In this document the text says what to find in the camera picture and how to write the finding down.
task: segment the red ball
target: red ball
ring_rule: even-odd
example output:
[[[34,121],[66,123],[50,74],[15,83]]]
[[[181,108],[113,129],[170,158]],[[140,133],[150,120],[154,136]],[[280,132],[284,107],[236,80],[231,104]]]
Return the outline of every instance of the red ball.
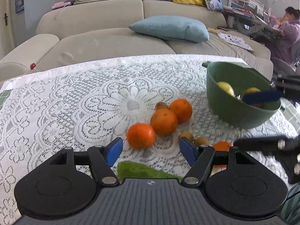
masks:
[[[35,63],[32,63],[32,64],[30,65],[30,69],[33,70],[33,69],[35,68],[35,66],[36,66]]]

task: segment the white lace tablecloth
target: white lace tablecloth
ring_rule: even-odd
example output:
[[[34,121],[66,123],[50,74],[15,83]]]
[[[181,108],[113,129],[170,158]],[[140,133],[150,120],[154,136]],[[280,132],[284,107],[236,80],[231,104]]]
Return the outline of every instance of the white lace tablecloth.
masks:
[[[124,140],[117,162],[131,160],[184,176],[189,165],[179,151],[178,135],[191,131],[210,143],[239,137],[297,136],[278,111],[263,125],[242,130],[218,120],[206,99],[204,61],[241,59],[205,55],[154,55],[113,58],[70,65],[10,80],[2,89],[13,89],[0,110],[0,224],[19,216],[14,199],[16,182],[60,149],[71,146],[85,151]],[[157,137],[154,147],[133,151],[126,142],[128,127],[149,123],[159,101],[186,98],[193,116],[168,137]],[[252,154],[287,182],[274,158]],[[87,167],[79,167],[87,172]]]

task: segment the person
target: person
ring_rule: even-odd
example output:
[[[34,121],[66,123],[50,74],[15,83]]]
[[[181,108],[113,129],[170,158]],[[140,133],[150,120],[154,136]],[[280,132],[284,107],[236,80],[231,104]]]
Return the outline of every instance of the person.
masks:
[[[271,25],[278,28],[283,34],[283,38],[275,42],[264,42],[265,46],[271,51],[271,57],[279,58],[289,65],[295,64],[292,57],[292,46],[300,41],[300,10],[288,7],[283,18],[271,17]]]

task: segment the beige couch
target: beige couch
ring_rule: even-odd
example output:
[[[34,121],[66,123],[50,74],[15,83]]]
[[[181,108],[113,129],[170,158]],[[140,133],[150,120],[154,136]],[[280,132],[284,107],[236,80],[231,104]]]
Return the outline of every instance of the beige couch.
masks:
[[[271,79],[273,64],[270,51],[237,32],[230,34],[243,37],[254,52],[229,45],[212,33],[209,41],[195,44],[163,41],[137,34],[128,28],[134,22],[155,15],[189,17],[214,29],[226,26],[224,16],[219,12],[200,6],[157,0],[108,0],[54,10],[42,17],[36,36],[0,61],[0,86],[9,78],[31,73],[32,63],[36,64],[33,72],[40,72],[86,61],[152,54],[239,57]]]

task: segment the orange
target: orange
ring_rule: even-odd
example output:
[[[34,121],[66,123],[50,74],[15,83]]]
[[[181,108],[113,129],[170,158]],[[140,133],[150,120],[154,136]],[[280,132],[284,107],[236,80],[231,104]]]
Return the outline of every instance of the orange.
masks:
[[[193,113],[191,104],[185,99],[173,101],[169,109],[176,114],[178,123],[180,124],[189,121]]]
[[[155,132],[150,125],[134,124],[128,129],[126,137],[131,148],[147,149],[154,144]]]
[[[157,135],[165,136],[175,132],[178,120],[174,112],[168,108],[162,108],[152,115],[150,125]]]
[[[232,144],[227,142],[227,141],[220,141],[216,144],[213,145],[213,148],[216,151],[222,151],[222,152],[227,152],[229,151],[229,147],[231,147]],[[226,167],[227,165],[216,165],[216,167]]]

